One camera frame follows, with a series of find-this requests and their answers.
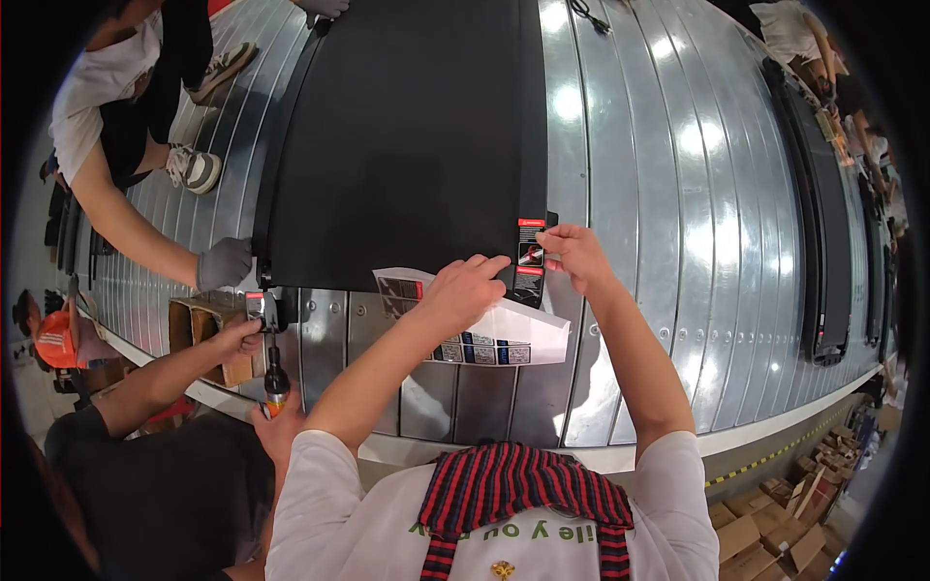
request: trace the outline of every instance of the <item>striped fabric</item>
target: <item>striped fabric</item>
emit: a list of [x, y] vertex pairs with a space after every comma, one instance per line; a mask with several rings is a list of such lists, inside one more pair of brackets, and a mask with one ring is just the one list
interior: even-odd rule
[[626, 531], [633, 524], [623, 488], [571, 456], [497, 442], [436, 459], [418, 518], [430, 532], [421, 581], [448, 579], [464, 533], [538, 507], [595, 521], [601, 578], [630, 578]]

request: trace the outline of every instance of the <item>treadmill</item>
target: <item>treadmill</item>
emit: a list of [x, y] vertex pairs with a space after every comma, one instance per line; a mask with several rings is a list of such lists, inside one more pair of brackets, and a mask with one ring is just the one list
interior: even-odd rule
[[536, 0], [352, 0], [314, 24], [278, 109], [260, 288], [375, 293], [374, 269], [506, 255], [507, 297], [539, 307], [534, 235], [557, 217]]
[[866, 254], [869, 262], [868, 284], [869, 300], [866, 303], [866, 341], [873, 347], [878, 345], [882, 334], [882, 324], [886, 311], [885, 270], [887, 244], [882, 240], [885, 228], [881, 205], [875, 199], [875, 192], [869, 180], [859, 174], [859, 197], [862, 199], [862, 211], [865, 214]]
[[802, 89], [772, 59], [763, 62], [763, 76], [785, 142], [804, 233], [802, 351], [814, 365], [835, 365], [846, 354], [852, 313], [843, 177]]

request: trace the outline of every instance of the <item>black shirt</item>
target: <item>black shirt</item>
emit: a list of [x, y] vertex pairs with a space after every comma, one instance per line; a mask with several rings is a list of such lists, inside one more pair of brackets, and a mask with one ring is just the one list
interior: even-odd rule
[[90, 405], [52, 425], [46, 458], [71, 486], [112, 581], [204, 579], [247, 561], [274, 493], [255, 431], [219, 412], [123, 441]]

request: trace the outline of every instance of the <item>qr code sticker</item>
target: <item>qr code sticker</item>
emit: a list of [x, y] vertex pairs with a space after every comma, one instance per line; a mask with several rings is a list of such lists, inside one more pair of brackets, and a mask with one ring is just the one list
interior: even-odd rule
[[476, 347], [474, 348], [474, 362], [494, 365], [497, 364], [498, 357], [495, 355], [493, 347]]
[[513, 364], [520, 363], [529, 363], [529, 348], [528, 347], [511, 347], [507, 349], [507, 359]]
[[472, 334], [472, 343], [474, 345], [488, 345], [494, 347], [494, 339], [491, 337], [485, 337], [483, 335]]
[[449, 345], [448, 343], [443, 343], [443, 360], [455, 363], [464, 363], [465, 360], [462, 359], [462, 347], [459, 345]]

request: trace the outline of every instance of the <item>sneaker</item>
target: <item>sneaker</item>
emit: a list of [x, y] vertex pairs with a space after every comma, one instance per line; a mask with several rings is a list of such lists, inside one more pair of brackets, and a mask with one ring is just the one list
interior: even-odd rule
[[171, 143], [165, 171], [175, 188], [183, 186], [193, 193], [207, 193], [217, 185], [223, 162], [213, 153], [195, 152], [190, 145]]
[[210, 59], [206, 65], [204, 80], [196, 88], [184, 87], [194, 105], [206, 102], [214, 89], [236, 76], [259, 53], [255, 43], [243, 43], [229, 52]]

